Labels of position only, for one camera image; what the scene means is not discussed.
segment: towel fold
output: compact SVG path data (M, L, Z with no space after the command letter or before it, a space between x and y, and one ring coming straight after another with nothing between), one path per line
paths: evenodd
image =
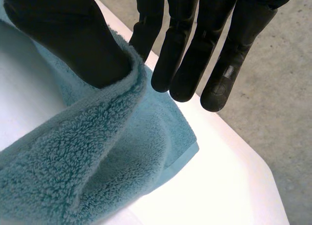
M8 19L0 0L0 19ZM86 225L172 178L198 151L168 94L125 40L132 62L121 81L96 89L34 41L53 69L67 109L0 152L0 221Z

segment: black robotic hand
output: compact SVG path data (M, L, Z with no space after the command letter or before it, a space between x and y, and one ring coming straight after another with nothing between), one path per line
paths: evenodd
M178 102L191 99L234 8L227 39L200 99L206 110L221 110L255 38L275 16L277 8L288 1L199 0L195 35L182 59L198 0L168 0L170 26L153 73L152 87L158 92L169 90ZM162 26L164 0L137 0L137 9L140 17L130 44L145 61Z

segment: terry cloth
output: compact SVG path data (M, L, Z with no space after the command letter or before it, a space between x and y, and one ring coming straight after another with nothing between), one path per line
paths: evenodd
M3 0L0 19L14 26ZM178 107L113 34L132 71L103 89L34 41L68 107L0 152L1 224L90 224L161 186L198 151Z

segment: white table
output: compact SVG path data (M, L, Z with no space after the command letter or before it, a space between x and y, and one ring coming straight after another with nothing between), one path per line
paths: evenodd
M129 40L132 32L96 1L107 23ZM6 47L12 47L15 58L0 44L0 150L65 108L47 66L31 46L16 51L14 41L27 41L16 36ZM156 61L151 53L147 64L153 69ZM261 157L217 114L202 109L197 95L178 106L200 151L165 185L97 225L288 225Z

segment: hand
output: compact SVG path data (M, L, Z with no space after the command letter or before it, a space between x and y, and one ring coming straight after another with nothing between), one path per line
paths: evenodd
M152 87L158 92L170 90L178 102L191 99L234 8L227 39L200 98L206 110L221 110L255 38L287 1L199 0L195 35L182 60L198 0L168 0L170 26L152 76ZM137 0L137 9L140 18L130 44L145 61L161 29L164 0Z

